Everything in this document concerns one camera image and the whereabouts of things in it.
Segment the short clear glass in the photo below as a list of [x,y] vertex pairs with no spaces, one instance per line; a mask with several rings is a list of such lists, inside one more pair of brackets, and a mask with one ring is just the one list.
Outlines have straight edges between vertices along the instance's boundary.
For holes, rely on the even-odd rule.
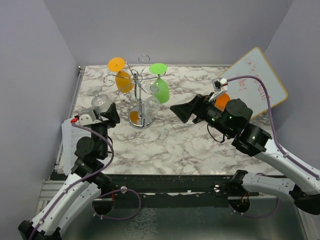
[[87,95],[93,97],[91,105],[99,114],[106,112],[112,104],[110,98],[106,94],[102,94],[102,87],[100,86],[90,88]]

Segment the green plastic wine glass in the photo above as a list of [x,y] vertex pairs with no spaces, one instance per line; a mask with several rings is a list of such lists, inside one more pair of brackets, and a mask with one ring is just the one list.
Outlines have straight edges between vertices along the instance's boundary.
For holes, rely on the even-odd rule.
[[156,87],[154,97],[159,100],[161,104],[164,104],[170,99],[170,90],[168,84],[160,77],[166,73],[168,67],[164,63],[154,63],[149,67],[149,71],[157,75],[157,79],[151,84],[152,87]]

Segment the tall clear wine glass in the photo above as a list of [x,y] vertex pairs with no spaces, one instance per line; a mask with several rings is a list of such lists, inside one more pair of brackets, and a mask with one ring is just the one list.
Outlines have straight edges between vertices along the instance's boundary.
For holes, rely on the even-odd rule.
[[145,115],[154,118],[158,114],[161,106],[160,101],[156,97],[156,94],[159,92],[158,84],[155,82],[148,83],[146,90],[150,96],[144,102]]

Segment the yellow-orange plastic wine glass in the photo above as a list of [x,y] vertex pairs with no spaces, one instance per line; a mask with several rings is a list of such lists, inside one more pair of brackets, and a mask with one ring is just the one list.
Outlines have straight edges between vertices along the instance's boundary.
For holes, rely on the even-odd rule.
[[133,87],[133,80],[131,76],[124,71],[126,66],[126,61],[121,57],[114,57],[108,62],[108,69],[116,73],[115,75],[115,84],[119,92],[127,94]]

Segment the orange plastic wine glass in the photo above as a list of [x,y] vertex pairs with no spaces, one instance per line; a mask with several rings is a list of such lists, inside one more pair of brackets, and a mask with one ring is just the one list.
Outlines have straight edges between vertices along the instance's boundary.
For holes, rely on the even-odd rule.
[[216,99],[214,106],[223,112],[228,101],[230,101],[230,96],[224,93]]

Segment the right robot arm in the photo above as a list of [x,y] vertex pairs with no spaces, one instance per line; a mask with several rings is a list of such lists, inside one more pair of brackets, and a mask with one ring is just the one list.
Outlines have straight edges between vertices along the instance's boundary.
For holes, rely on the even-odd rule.
[[195,115],[194,124],[206,122],[228,139],[232,139],[231,144],[238,151],[269,164],[285,176],[278,179],[238,170],[229,184],[234,195],[257,192],[286,198],[293,201],[300,210],[319,215],[319,175],[311,174],[313,167],[301,159],[292,162],[292,154],[282,152],[267,131],[250,123],[253,111],[242,100],[231,99],[225,104],[224,110],[220,110],[209,102],[209,96],[198,94],[190,102],[172,105],[170,110],[183,123],[191,115]]

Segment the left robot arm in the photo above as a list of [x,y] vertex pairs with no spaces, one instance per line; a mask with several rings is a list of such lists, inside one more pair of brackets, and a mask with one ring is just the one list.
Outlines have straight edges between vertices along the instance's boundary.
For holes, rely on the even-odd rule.
[[103,173],[113,161],[115,152],[108,130],[120,123],[116,104],[112,103],[107,111],[88,114],[79,113],[70,124],[72,127],[90,133],[76,143],[76,161],[62,187],[49,204],[32,220],[24,220],[18,231],[24,240],[60,240],[62,221],[69,221],[69,209],[74,203],[82,207],[85,200],[97,196],[106,197],[111,190],[111,178]]

